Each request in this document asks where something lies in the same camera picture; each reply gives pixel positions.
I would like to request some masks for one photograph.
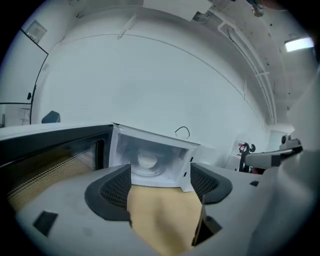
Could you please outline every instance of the ceiling light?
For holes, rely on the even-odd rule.
[[[287,52],[292,52],[304,48],[312,48],[314,46],[314,42],[310,37],[294,39],[285,43]]]

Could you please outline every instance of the wire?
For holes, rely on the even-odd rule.
[[[181,127],[179,127],[178,129],[176,129],[176,130],[174,131],[175,136],[177,136],[177,131],[179,131],[181,128],[186,128],[186,130],[188,131],[189,136],[186,137],[186,138],[188,139],[188,138],[190,137],[190,131],[189,131],[189,129],[188,129],[187,127],[185,127],[185,126],[181,126]]]

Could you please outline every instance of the pipe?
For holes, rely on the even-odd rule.
[[[270,72],[264,72],[264,73],[260,73],[260,74],[255,74],[255,76],[264,76],[264,75],[269,75]]]
[[[231,27],[234,31],[234,33],[241,39],[241,41],[247,46],[247,48],[249,49],[249,51],[251,52],[251,54],[253,55],[253,57],[255,58],[256,62],[259,65],[259,68],[262,70],[263,73],[266,72],[265,67],[262,63],[262,61],[260,60],[258,54],[256,53],[254,47],[252,46],[252,44],[249,42],[249,40],[246,38],[246,36],[237,28],[237,26],[227,17],[225,16],[223,13],[216,11],[213,8],[209,9],[209,12],[211,12],[213,15],[215,15],[216,17],[218,17],[220,20],[222,20],[222,23],[217,27],[218,31],[220,33],[222,33],[225,37],[227,37],[230,41],[232,41],[235,46],[237,47],[237,49],[240,51],[240,53],[244,56],[244,58],[247,60],[247,62],[249,63],[251,69],[253,70],[254,74],[256,75],[255,77],[257,78],[261,89],[262,89],[262,93],[264,96],[264,99],[266,101],[266,104],[268,106],[269,109],[269,114],[271,117],[271,122],[273,124],[275,124],[276,120],[277,120],[277,112],[276,112],[276,104],[275,104],[275,99],[273,97],[272,94],[272,87],[271,87],[271,83],[269,80],[269,77],[267,75],[265,75],[265,80],[267,85],[265,85],[264,81],[262,80],[262,78],[260,77],[261,72],[259,72],[258,68],[256,67],[256,65],[254,64],[253,60],[250,58],[249,54],[247,53],[247,51],[243,48],[243,46],[241,45],[241,43],[236,43],[237,39],[232,36],[232,33],[227,35],[225,34],[221,28],[222,26],[224,26],[225,24],[227,24],[229,27]]]

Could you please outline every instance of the bowl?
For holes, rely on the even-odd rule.
[[[139,165],[141,165],[143,168],[146,168],[146,169],[150,169],[154,167],[157,161],[158,159],[153,154],[150,154],[150,153],[143,152],[138,155]]]

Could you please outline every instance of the mesh panel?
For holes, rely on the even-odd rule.
[[[193,168],[190,173],[191,185],[202,202],[203,196],[219,186],[219,181],[200,170]]]
[[[51,185],[95,169],[94,149],[91,148],[15,187],[7,194],[7,200],[17,212]]]
[[[123,172],[106,182],[100,189],[101,196],[108,203],[127,209],[127,199],[131,188],[131,172]]]

